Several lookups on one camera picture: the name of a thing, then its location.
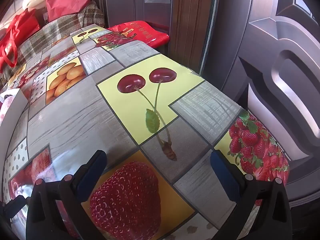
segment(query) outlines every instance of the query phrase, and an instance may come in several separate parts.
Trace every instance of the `plaid fabric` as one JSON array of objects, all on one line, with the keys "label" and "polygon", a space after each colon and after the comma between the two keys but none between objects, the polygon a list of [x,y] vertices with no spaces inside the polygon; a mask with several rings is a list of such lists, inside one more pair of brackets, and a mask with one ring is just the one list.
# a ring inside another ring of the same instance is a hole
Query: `plaid fabric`
[{"label": "plaid fabric", "polygon": [[95,2],[90,2],[86,8],[77,14],[62,16],[45,25],[19,46],[18,63],[14,68],[7,64],[4,65],[0,87],[3,87],[25,63],[43,49],[64,36],[91,24],[105,26],[104,15]]}]

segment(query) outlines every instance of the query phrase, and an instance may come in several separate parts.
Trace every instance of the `polka dot pattern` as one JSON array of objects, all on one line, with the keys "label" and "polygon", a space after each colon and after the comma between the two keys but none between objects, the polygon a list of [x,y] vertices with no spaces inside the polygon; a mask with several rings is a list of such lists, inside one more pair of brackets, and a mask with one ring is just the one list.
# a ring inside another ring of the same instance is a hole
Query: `polka dot pattern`
[{"label": "polka dot pattern", "polygon": [[25,138],[4,162],[3,199],[5,199],[5,203],[8,203],[11,200],[9,193],[7,192],[9,181],[28,162],[28,160],[27,138]]},{"label": "polka dot pattern", "polygon": [[75,50],[74,52],[71,52],[70,54],[66,55],[64,58],[62,58],[58,62],[54,63],[52,66],[48,67],[39,76],[37,76],[33,80],[30,104],[35,102],[40,96],[43,95],[43,93],[45,93],[47,76],[49,76],[53,71],[60,68],[63,64],[65,64],[69,60],[74,59],[75,57],[78,57],[78,56],[79,56],[79,52],[78,50]]}]

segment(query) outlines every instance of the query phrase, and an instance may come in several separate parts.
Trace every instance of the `brown wooden door frame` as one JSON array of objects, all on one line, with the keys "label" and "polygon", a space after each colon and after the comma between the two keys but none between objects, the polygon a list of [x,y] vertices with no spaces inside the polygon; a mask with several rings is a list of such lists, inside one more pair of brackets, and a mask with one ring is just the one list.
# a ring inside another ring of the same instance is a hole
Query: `brown wooden door frame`
[{"label": "brown wooden door frame", "polygon": [[200,72],[214,0],[172,0],[169,57]]}]

